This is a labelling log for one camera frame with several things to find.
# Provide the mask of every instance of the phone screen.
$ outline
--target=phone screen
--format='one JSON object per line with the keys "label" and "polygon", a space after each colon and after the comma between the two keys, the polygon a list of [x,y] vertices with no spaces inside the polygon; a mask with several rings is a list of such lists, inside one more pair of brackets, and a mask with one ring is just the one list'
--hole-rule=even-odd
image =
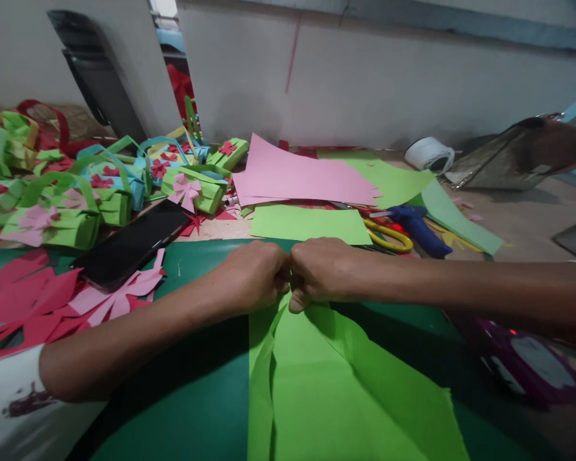
{"label": "phone screen", "polygon": [[78,257],[71,267],[83,268],[81,276],[96,288],[114,291],[190,221],[183,208],[164,200]]}

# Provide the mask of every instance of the glue gun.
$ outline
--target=glue gun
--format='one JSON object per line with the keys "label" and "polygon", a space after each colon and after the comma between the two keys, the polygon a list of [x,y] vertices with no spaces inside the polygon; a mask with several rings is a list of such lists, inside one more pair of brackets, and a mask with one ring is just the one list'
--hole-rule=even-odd
{"label": "glue gun", "polygon": [[427,209],[420,206],[401,205],[387,209],[393,221],[401,224],[410,234],[410,238],[418,243],[429,256],[435,259],[444,259],[452,248],[446,245],[426,225],[423,218]]}

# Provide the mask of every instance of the hand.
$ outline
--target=hand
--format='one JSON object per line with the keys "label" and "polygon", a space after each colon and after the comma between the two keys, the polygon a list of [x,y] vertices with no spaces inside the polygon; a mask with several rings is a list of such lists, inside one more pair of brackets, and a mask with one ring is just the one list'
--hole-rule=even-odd
{"label": "hand", "polygon": [[386,261],[337,238],[309,239],[293,246],[292,298],[289,310],[301,312],[310,301],[356,301],[372,271]]}
{"label": "hand", "polygon": [[273,304],[289,289],[290,259],[275,243],[253,241],[234,250],[212,272],[184,287],[206,296],[201,323],[209,324]]}

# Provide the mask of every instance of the scissors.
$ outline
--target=scissors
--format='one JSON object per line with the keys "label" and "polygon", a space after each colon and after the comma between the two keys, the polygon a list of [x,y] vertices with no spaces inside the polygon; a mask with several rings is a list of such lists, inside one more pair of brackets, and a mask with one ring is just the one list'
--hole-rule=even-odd
{"label": "scissors", "polygon": [[[331,202],[336,208],[339,209],[357,209],[359,211],[359,213],[364,214],[363,210],[353,207],[352,205],[348,205],[342,202]],[[407,236],[405,236],[404,234],[401,234],[400,232],[397,232],[396,230],[390,229],[386,226],[374,223],[373,221],[370,221],[366,218],[363,218],[361,216],[363,222],[365,223],[365,226],[367,226],[367,232],[369,233],[369,237],[371,237],[371,240],[374,243],[374,246],[379,246],[384,248],[385,250],[389,250],[393,253],[409,253],[410,251],[412,251],[412,248],[414,247],[414,243],[411,241],[411,239]],[[384,235],[388,235],[389,237],[394,238],[395,240],[400,241],[403,246],[398,246],[395,245],[393,243],[390,243],[380,237],[378,237],[377,235],[375,235],[373,232],[380,232]]]}

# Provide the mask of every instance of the white tape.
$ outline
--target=white tape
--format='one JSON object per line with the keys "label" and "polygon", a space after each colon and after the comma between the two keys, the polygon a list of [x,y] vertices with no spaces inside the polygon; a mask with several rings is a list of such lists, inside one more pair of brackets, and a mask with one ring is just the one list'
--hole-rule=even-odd
{"label": "white tape", "polygon": [[435,138],[423,138],[405,152],[405,160],[419,170],[430,170],[440,175],[452,165],[454,150]]}

